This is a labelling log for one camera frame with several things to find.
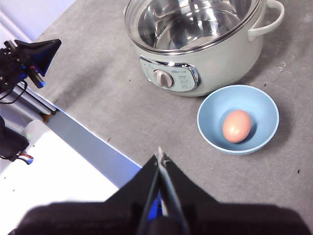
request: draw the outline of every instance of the white cooker body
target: white cooker body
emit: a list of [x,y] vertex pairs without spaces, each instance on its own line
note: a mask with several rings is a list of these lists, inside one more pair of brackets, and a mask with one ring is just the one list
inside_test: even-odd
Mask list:
[[265,11],[264,0],[239,31],[198,52],[163,55],[135,46],[146,77],[156,86],[181,96],[202,96],[237,82],[253,67],[261,53],[263,36],[251,42],[248,31],[262,24]]

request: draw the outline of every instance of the robotic arm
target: robotic arm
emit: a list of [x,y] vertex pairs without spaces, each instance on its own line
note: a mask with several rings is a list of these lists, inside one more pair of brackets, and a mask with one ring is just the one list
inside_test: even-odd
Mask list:
[[[45,76],[53,56],[61,45],[59,39],[40,43],[15,40],[15,43],[17,46],[12,41],[6,41],[5,48],[0,49],[0,94],[6,93],[0,97],[0,104],[12,104],[20,98],[27,88],[27,77],[36,87],[44,87],[45,82],[41,76]],[[14,101],[2,102],[19,82],[24,83],[24,91]],[[4,119],[0,116],[0,158],[10,161],[21,159],[31,164],[33,158],[24,152],[28,145],[24,136],[5,127]]]

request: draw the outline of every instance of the pot handle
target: pot handle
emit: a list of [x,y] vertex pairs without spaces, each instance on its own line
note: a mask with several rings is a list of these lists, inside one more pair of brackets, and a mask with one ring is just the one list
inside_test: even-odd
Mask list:
[[279,1],[276,1],[276,0],[266,0],[266,5],[269,8],[274,8],[274,9],[279,10],[280,11],[280,15],[277,18],[277,20],[275,20],[273,23],[271,23],[269,25],[266,25],[264,27],[254,28],[254,26],[252,26],[252,28],[248,30],[249,42],[253,42],[254,39],[256,39],[257,37],[259,37],[261,35],[264,35],[266,33],[272,32],[283,21],[283,18],[284,18],[284,15],[285,15],[285,8],[284,8],[284,5],[282,3],[280,3]]

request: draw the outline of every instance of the stainless steel inner pot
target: stainless steel inner pot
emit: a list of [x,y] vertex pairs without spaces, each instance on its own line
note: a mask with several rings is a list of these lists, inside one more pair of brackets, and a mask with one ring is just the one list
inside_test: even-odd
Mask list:
[[188,51],[234,33],[260,0],[131,0],[125,25],[140,47]]

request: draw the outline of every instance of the chrome trim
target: chrome trim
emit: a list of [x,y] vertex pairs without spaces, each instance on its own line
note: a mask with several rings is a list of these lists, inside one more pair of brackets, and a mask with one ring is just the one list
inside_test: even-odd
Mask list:
[[[162,61],[156,61],[156,60],[152,60],[152,59],[148,59],[147,57],[144,57],[143,55],[140,55],[139,56],[139,59],[142,59],[148,63],[152,63],[152,64],[155,64],[155,65],[162,65],[162,66],[167,66],[167,67],[181,67],[181,68],[186,68],[188,69],[190,72],[191,72],[191,75],[193,76],[194,78],[194,81],[195,81],[195,86],[188,90],[188,91],[184,91],[184,92],[191,92],[191,91],[194,91],[196,88],[198,88],[201,84],[201,77],[199,75],[199,72],[197,71],[196,67],[191,65],[191,64],[188,64],[188,63],[174,63],[173,65],[169,65],[170,63],[172,62],[162,62]],[[178,91],[171,91],[169,89],[166,89],[166,88],[163,88],[163,87],[160,87],[164,90],[167,90],[167,91],[170,91],[170,92],[177,92],[177,93],[183,93],[183,92],[178,92]]]
[[[124,16],[125,26],[126,26],[126,13],[127,13],[127,10],[129,8],[130,4],[132,3],[132,1],[133,0],[130,0],[127,7],[126,7],[125,16]],[[147,48],[147,47],[139,44],[138,42],[136,42],[131,37],[130,34],[128,34],[128,35],[131,38],[131,40],[136,44],[136,46],[138,46],[139,48],[141,48],[144,51],[147,51],[147,52],[153,53],[153,54],[157,54],[157,55],[186,55],[186,54],[202,51],[204,49],[213,47],[213,46],[225,41],[226,39],[230,38],[232,35],[234,35],[238,31],[240,31],[251,20],[251,18],[255,15],[255,13],[259,10],[261,2],[263,2],[263,1],[265,1],[265,0],[257,0],[256,6],[252,10],[252,12],[249,15],[247,15],[239,25],[237,25],[232,30],[228,31],[226,34],[222,35],[221,37],[217,38],[216,40],[210,41],[208,43],[205,43],[205,44],[202,44],[202,45],[190,48],[190,49],[185,49],[185,50],[180,50],[180,49],[175,49],[175,50],[151,49],[151,48]]]

